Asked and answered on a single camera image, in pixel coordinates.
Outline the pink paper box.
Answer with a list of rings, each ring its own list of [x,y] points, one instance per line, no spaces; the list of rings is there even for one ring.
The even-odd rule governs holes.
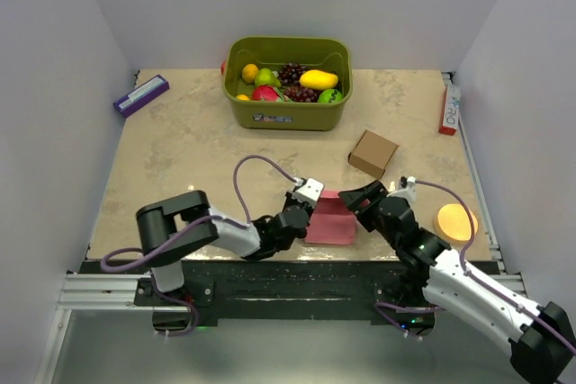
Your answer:
[[[355,215],[337,191],[323,191],[311,215],[304,242],[315,246],[350,246],[355,237]]]

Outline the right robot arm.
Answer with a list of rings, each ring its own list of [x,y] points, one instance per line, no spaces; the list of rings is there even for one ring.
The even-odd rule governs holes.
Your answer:
[[[566,311],[542,306],[505,287],[465,258],[464,250],[421,227],[411,203],[421,182],[403,177],[390,192],[379,181],[342,191],[340,199],[369,232],[377,231],[406,270],[403,299],[425,301],[482,332],[509,356],[529,383],[555,383],[575,356],[575,334]]]

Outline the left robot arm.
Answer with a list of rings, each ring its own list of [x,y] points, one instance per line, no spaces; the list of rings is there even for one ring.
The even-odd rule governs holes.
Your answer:
[[[186,294],[182,260],[204,246],[227,250],[247,261],[261,261],[304,238],[319,200],[288,191],[282,211],[241,222],[212,207],[203,191],[187,192],[137,211],[140,244],[148,259],[156,296],[167,305]]]

